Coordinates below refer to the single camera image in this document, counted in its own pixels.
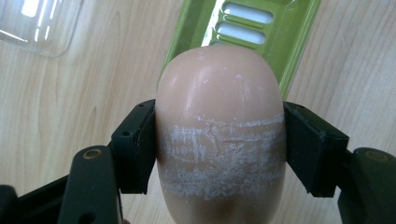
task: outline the screw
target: screw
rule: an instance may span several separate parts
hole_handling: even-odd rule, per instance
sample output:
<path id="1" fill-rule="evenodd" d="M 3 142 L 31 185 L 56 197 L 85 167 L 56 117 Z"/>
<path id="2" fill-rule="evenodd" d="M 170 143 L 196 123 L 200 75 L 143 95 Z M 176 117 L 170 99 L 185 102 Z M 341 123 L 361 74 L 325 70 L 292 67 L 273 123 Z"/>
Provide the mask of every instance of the screw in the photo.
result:
<path id="1" fill-rule="evenodd" d="M 387 155 L 385 155 L 384 153 L 381 153 L 381 152 L 377 152 L 377 151 L 366 151 L 364 154 L 366 154 L 366 156 L 368 158 L 375 160 L 375 161 L 388 161 L 389 160 Z"/>
<path id="2" fill-rule="evenodd" d="M 94 148 L 94 149 L 90 149 L 90 150 L 84 152 L 84 154 L 82 154 L 82 157 L 85 160 L 91 160 L 91 159 L 96 159 L 96 158 L 100 157 L 102 155 L 102 153 L 103 152 L 101 149 Z"/>

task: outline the clear plastic container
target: clear plastic container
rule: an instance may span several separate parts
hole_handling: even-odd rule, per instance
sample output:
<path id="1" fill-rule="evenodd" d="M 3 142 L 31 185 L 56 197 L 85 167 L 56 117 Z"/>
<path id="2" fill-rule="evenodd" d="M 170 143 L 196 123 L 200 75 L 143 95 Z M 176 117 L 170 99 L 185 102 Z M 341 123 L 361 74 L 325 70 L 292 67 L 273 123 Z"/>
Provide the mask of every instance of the clear plastic container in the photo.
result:
<path id="1" fill-rule="evenodd" d="M 57 57 L 70 46 L 83 0 L 0 1 L 0 39 Z"/>

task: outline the wooden table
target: wooden table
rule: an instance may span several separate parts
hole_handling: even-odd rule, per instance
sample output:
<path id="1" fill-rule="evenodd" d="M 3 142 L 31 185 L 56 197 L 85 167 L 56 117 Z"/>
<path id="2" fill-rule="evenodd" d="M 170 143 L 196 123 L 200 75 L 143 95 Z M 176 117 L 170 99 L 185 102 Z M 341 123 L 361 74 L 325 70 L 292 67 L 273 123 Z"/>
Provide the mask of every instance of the wooden table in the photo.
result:
<path id="1" fill-rule="evenodd" d="M 182 0 L 86 0 L 70 49 L 48 58 L 0 42 L 0 182 L 19 195 L 68 174 L 105 145 L 134 105 L 155 98 Z M 288 101 L 396 155 L 396 1 L 322 0 Z M 157 169 L 124 195 L 132 223 L 174 223 Z M 306 194 L 288 168 L 273 223 L 341 223 L 335 199 Z"/>

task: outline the bolt hole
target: bolt hole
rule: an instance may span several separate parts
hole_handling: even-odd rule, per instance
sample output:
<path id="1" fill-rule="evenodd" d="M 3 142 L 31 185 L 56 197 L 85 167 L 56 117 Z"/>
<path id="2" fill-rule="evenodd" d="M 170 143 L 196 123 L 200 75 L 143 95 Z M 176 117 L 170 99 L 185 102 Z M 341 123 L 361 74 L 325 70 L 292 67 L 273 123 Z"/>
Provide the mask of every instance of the bolt hole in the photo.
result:
<path id="1" fill-rule="evenodd" d="M 88 212 L 81 217 L 79 217 L 78 224 L 90 224 L 96 220 L 96 214 L 93 212 Z"/>
<path id="2" fill-rule="evenodd" d="M 101 156 L 102 153 L 103 152 L 101 149 L 94 148 L 94 149 L 90 149 L 90 150 L 86 151 L 84 154 L 82 154 L 82 157 L 85 160 L 91 160 L 91 159 L 95 159 L 95 158 Z"/>
<path id="3" fill-rule="evenodd" d="M 122 133 L 123 136 L 129 136 L 131 134 L 132 134 L 131 131 L 125 131 L 125 132 Z"/>
<path id="4" fill-rule="evenodd" d="M 389 158 L 385 154 L 383 154 L 381 152 L 377 152 L 377 151 L 366 151 L 365 155 L 375 161 L 388 161 L 389 160 Z"/>

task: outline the beige soap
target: beige soap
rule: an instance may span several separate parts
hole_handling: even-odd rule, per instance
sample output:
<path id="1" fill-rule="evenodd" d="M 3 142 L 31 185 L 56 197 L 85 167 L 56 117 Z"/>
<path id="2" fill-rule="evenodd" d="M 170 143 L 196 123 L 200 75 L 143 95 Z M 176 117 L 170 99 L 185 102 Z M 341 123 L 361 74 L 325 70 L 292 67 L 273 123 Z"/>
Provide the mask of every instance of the beige soap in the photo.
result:
<path id="1" fill-rule="evenodd" d="M 156 99 L 158 171 L 178 224 L 267 223 L 283 188 L 286 130 L 276 78 L 256 52 L 178 55 Z"/>

